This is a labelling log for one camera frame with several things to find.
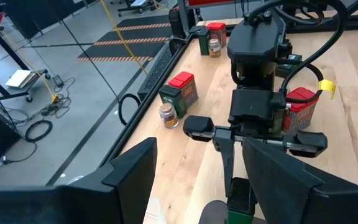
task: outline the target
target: jar lid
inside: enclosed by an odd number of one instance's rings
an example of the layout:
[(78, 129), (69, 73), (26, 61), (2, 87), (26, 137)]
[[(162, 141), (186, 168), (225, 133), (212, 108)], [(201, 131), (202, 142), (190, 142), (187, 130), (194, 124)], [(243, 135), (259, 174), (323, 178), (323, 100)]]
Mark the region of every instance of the jar lid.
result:
[(164, 103), (160, 106), (160, 111), (163, 113), (167, 113), (172, 110), (172, 104), (170, 103)]
[(212, 38), (211, 40), (209, 40), (210, 44), (217, 44), (219, 42), (218, 39)]

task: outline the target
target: gray floor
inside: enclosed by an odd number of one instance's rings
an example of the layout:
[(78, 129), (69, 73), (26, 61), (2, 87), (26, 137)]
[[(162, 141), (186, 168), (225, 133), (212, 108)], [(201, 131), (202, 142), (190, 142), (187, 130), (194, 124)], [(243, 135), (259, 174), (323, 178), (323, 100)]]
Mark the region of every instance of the gray floor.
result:
[[(259, 2), (250, 3), (250, 10), (259, 4)], [(109, 4), (108, 7), (116, 22), (140, 16), (135, 12), (123, 12), (123, 16), (118, 17), (116, 9), (123, 7), (123, 5)], [(233, 4), (209, 7), (202, 9), (201, 14), (204, 20), (229, 19), (235, 17), (234, 8)], [(237, 4), (236, 9), (237, 15), (241, 16), (239, 4)], [(151, 13), (146, 11), (142, 16), (157, 16), (167, 13), (168, 11), (155, 11)], [(99, 2), (81, 12), (76, 12), (76, 16), (65, 21), (79, 42), (96, 42), (112, 29), (112, 25)], [(59, 74), (63, 80), (70, 77), (76, 78), (75, 84), (70, 87), (72, 103), (69, 112), (60, 119), (55, 117), (46, 118), (53, 122), (53, 129), (46, 138), (37, 142), (37, 152), (26, 161), (9, 164), (0, 169), (0, 185), (45, 185), (113, 102), (114, 95), (92, 64), (74, 61), (81, 53), (79, 47), (20, 49), (21, 46), (27, 44), (27, 41), (23, 40), (18, 31), (13, 29), (9, 24), (6, 24), (6, 30), (8, 36), (15, 42), (13, 47), (18, 49), (17, 53), (25, 58), (34, 68), (47, 68), (53, 71), (53, 73)], [(31, 44), (74, 43), (75, 41), (68, 31), (63, 26), (56, 25), (44, 35), (35, 38)], [(41, 55), (48, 66), (44, 64), (44, 61), (38, 54)], [(148, 64), (146, 69), (150, 70), (153, 64), (154, 61)], [(135, 62), (96, 62), (96, 65), (117, 94), (124, 89), (139, 69)], [(0, 47), (0, 83), (2, 85), (6, 83), (9, 76), (18, 68), (12, 58), (8, 57), (7, 53)], [(136, 94), (144, 79), (145, 74), (141, 73), (126, 92)], [(53, 88), (53, 81), (49, 80), (47, 83)], [(38, 81), (34, 85), (30, 93), (34, 99), (32, 103), (25, 102), (23, 97), (5, 100), (3, 103), (7, 107), (22, 109), (32, 114), (50, 102), (50, 94), (41, 81)], [(123, 106), (125, 119), (129, 119), (135, 110), (135, 103), (128, 100)], [(116, 111), (117, 106), (111, 110), (97, 130), (90, 136), (78, 155), (57, 180), (56, 184), (67, 184), (74, 177), (89, 174), (97, 168), (124, 128), (119, 121)], [(12, 113), (12, 116), (22, 118), (17, 113)], [(19, 130), (24, 132), (27, 127), (21, 127)], [(33, 144), (19, 141), (9, 150), (7, 157), (10, 159), (23, 158), (33, 148)]]

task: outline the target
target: glass jar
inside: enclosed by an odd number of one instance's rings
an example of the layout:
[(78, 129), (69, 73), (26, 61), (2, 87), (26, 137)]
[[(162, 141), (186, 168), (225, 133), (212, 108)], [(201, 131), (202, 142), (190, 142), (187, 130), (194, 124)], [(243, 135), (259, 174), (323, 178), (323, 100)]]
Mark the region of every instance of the glass jar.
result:
[(209, 56), (212, 58), (216, 58), (221, 56), (221, 43), (218, 39), (211, 39), (208, 42), (208, 50), (209, 50)]
[(160, 106), (160, 117), (166, 128), (174, 128), (179, 124), (179, 119), (175, 108), (170, 103), (164, 103)]

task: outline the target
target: floor mat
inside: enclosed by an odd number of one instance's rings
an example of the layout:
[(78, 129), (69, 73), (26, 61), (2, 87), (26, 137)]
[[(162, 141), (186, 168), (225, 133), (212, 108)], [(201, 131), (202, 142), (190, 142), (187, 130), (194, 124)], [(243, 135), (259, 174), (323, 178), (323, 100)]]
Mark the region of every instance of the floor mat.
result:
[[(172, 35), (168, 15), (126, 19), (117, 27), (136, 59), (140, 61), (152, 60)], [(133, 60), (115, 29), (100, 38), (86, 53), (95, 62)], [(75, 60), (89, 61), (84, 53)]]

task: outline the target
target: red lid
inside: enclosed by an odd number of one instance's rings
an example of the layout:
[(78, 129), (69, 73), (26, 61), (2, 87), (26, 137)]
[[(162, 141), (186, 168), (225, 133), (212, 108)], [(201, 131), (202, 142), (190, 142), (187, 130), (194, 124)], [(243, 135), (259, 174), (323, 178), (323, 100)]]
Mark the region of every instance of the red lid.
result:
[(211, 30), (221, 30), (224, 29), (225, 26), (223, 22), (211, 22), (206, 27)]
[(185, 86), (184, 82), (177, 80), (176, 78), (172, 78), (171, 81), (168, 82), (168, 84), (175, 88), (182, 88)]
[(189, 72), (181, 72), (177, 76), (175, 76), (175, 78), (187, 84), (188, 82), (190, 82), (191, 79), (194, 78), (194, 75)]
[[(308, 98), (311, 98), (314, 95), (314, 93), (306, 88), (299, 87), (296, 90), (291, 91), (289, 94), (287, 94), (287, 97), (299, 99), (299, 100), (305, 100)], [(291, 103), (290, 111), (293, 112), (299, 112), (308, 106), (312, 105), (313, 103), (316, 103), (318, 101), (318, 98), (309, 102), (309, 103)]]

